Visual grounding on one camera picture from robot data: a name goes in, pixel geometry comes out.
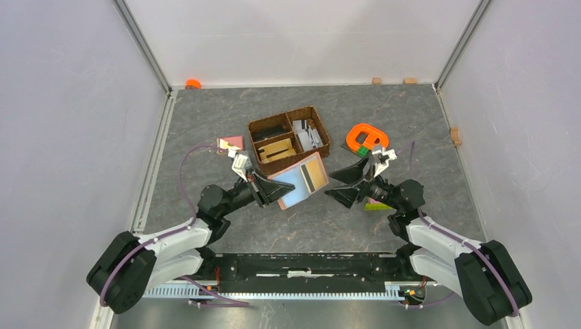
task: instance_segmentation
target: orange plastic object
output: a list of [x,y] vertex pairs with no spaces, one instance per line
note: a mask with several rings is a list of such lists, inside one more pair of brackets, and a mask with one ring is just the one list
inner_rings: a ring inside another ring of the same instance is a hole
[[[359,136],[361,133],[367,134],[363,144],[357,142],[357,136]],[[383,147],[388,147],[389,138],[387,138],[387,135],[384,132],[377,129],[376,127],[373,127],[372,125],[368,125],[367,123],[359,123],[358,125],[355,125],[355,127],[353,127],[347,134],[347,146],[353,152],[357,152],[362,146],[366,147],[367,149],[373,149],[373,146],[376,144],[381,144]]]
[[199,83],[198,80],[189,79],[188,81],[186,81],[186,89],[200,89],[200,88],[201,84]]

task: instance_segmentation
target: white wall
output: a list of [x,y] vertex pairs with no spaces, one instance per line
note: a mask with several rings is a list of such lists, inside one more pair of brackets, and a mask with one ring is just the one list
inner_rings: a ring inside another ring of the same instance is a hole
[[127,0],[172,85],[434,82],[478,0]]
[[494,1],[443,87],[477,206],[529,284],[534,328],[577,328],[579,1]]
[[112,1],[0,8],[0,328],[86,328],[164,95]]

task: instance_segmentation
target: gray surface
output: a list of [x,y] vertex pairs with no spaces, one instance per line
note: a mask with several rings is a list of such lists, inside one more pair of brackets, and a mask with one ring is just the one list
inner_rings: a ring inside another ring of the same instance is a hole
[[[332,140],[331,154],[323,159],[328,173],[358,160],[340,146],[357,123],[370,123],[385,131],[390,146],[396,149],[415,139],[415,176],[425,185],[424,211],[458,233],[482,238],[443,113],[429,85],[180,91],[145,232],[168,228],[191,216],[178,189],[177,170],[192,146],[214,145],[217,137],[242,134],[249,148],[248,122],[308,105],[315,106]],[[409,177],[407,151],[383,176],[394,183]],[[197,203],[205,185],[229,189],[236,176],[228,158],[201,151],[186,162],[183,179]],[[365,212],[363,203],[347,210],[322,191],[288,210],[280,210],[277,204],[266,209],[250,205],[228,219],[232,226],[212,245],[216,252],[393,251],[402,245],[389,230],[386,212]]]
[[110,1],[0,7],[0,328],[87,328],[165,96]]
[[[433,288],[429,300],[447,295],[444,288]],[[131,310],[116,316],[114,329],[326,329],[326,328],[414,328],[479,329],[462,300],[452,299],[423,310],[405,310],[388,301],[288,301],[250,300],[249,308],[198,310],[184,300],[141,300]],[[497,322],[489,328],[505,328]]]

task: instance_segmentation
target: small wooden block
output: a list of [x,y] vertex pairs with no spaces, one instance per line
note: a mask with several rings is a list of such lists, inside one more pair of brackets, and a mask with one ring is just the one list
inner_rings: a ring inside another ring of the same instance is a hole
[[404,79],[404,84],[417,84],[417,79],[415,77],[407,77]]
[[458,127],[450,128],[450,138],[452,138],[452,144],[455,147],[462,145],[462,141],[458,138]]

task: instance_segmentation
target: yellow object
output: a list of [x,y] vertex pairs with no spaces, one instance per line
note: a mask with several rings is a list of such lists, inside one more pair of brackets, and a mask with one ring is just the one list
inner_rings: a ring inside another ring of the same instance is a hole
[[329,183],[324,168],[318,161],[308,161],[301,165],[301,174],[303,175],[309,193],[312,194]]
[[258,148],[258,155],[263,163],[294,156],[296,153],[290,138]]
[[374,199],[368,198],[367,203],[365,204],[365,210],[389,210],[393,209],[386,204],[382,204],[379,201],[375,201]]

